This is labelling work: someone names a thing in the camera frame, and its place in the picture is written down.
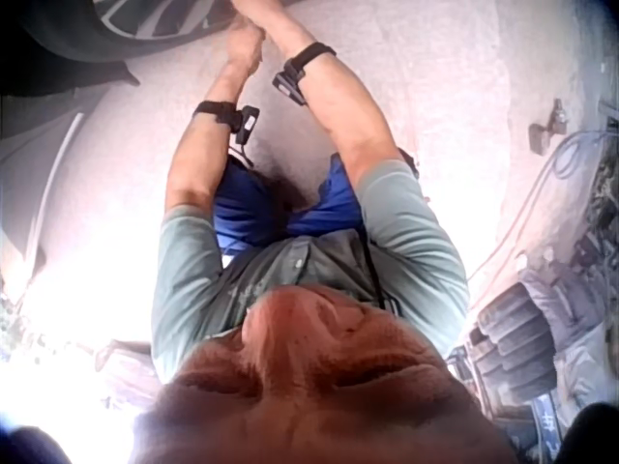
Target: grey-green polo shirt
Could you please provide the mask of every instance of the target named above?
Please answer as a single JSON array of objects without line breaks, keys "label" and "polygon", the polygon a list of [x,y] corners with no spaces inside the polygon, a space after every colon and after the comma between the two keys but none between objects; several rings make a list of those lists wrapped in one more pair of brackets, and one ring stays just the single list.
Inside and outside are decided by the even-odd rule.
[{"label": "grey-green polo shirt", "polygon": [[[383,161],[355,191],[386,310],[446,356],[464,324],[466,275],[417,179],[400,160]],[[281,285],[321,284],[377,305],[357,231],[297,237],[234,258],[227,268],[213,220],[179,206],[162,224],[152,330],[153,361],[164,382],[200,342],[239,328],[248,308]]]}]

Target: nose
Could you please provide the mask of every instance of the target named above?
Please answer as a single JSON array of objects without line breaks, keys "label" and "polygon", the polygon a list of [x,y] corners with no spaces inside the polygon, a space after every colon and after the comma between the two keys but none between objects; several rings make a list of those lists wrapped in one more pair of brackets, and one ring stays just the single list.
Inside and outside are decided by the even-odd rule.
[{"label": "nose", "polygon": [[336,355],[341,339],[363,317],[357,304],[341,304],[308,288],[287,286],[264,295],[242,330],[263,392],[310,390],[311,374]]}]

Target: shirt sleeve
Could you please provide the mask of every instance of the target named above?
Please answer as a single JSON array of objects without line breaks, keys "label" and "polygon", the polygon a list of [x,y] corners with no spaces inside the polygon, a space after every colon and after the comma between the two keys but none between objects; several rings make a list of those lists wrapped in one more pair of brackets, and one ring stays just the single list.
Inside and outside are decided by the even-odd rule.
[{"label": "shirt sleeve", "polygon": [[211,220],[199,209],[179,206],[163,219],[152,313],[152,356],[168,382],[198,341],[202,312],[222,272]]},{"label": "shirt sleeve", "polygon": [[410,167],[381,162],[357,188],[371,257],[394,312],[446,356],[468,308],[466,272]]}]

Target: man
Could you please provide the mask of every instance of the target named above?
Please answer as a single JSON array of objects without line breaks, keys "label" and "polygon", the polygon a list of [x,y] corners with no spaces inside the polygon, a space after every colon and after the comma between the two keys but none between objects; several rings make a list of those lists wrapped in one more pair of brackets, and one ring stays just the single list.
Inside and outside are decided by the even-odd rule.
[{"label": "man", "polygon": [[[234,5],[246,19],[209,102],[236,103],[262,30],[286,60],[316,42],[279,0]],[[227,156],[226,124],[198,112],[179,144],[153,311],[169,384],[138,421],[134,460],[516,462],[441,357],[463,325],[465,273],[385,117],[332,53],[305,73],[339,157],[283,237],[266,189]],[[236,253],[226,269],[221,248]]]}]

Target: black wrist strap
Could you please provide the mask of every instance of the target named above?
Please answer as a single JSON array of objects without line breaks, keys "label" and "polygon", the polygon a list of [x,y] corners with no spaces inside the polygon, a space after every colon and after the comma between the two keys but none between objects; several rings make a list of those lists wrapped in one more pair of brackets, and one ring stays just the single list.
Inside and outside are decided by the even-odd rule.
[{"label": "black wrist strap", "polygon": [[203,101],[193,112],[215,114],[219,124],[228,124],[232,133],[237,133],[243,125],[243,115],[236,110],[236,104],[229,101]]},{"label": "black wrist strap", "polygon": [[331,53],[332,55],[337,55],[336,52],[321,42],[316,42],[308,46],[305,50],[299,53],[294,58],[286,61],[285,65],[283,65],[283,71],[286,73],[288,77],[294,82],[298,84],[301,79],[303,79],[306,75],[304,71],[304,67],[313,59],[322,55],[323,53]]}]

